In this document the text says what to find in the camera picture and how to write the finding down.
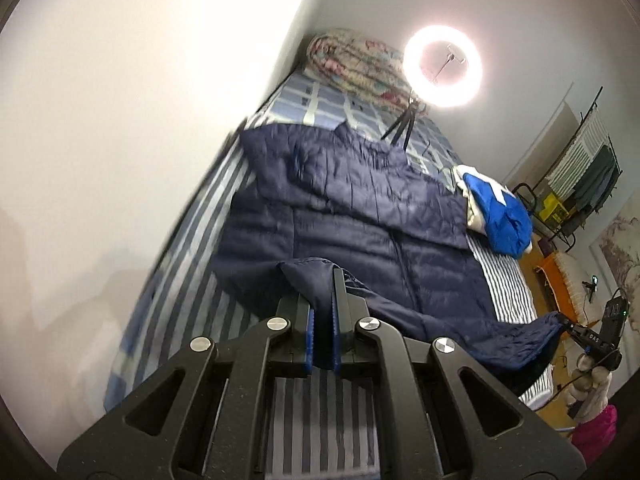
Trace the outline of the gloved right hand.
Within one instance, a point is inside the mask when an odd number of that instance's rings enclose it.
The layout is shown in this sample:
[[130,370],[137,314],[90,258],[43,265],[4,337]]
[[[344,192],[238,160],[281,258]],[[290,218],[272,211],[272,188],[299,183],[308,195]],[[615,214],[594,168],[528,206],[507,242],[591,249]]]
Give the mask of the gloved right hand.
[[612,372],[582,353],[577,358],[572,381],[564,393],[567,415],[576,424],[585,424],[597,418],[608,406]]

